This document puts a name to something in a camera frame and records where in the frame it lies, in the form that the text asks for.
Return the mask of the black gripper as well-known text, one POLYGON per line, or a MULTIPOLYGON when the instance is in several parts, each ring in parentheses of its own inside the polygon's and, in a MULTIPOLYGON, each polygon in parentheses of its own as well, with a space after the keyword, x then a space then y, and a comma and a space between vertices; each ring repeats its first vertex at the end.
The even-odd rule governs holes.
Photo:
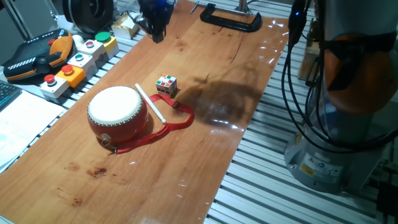
POLYGON ((174 4, 167 0, 138 0, 141 13, 134 14, 134 23, 158 44, 164 40, 165 24, 169 23, 174 4))

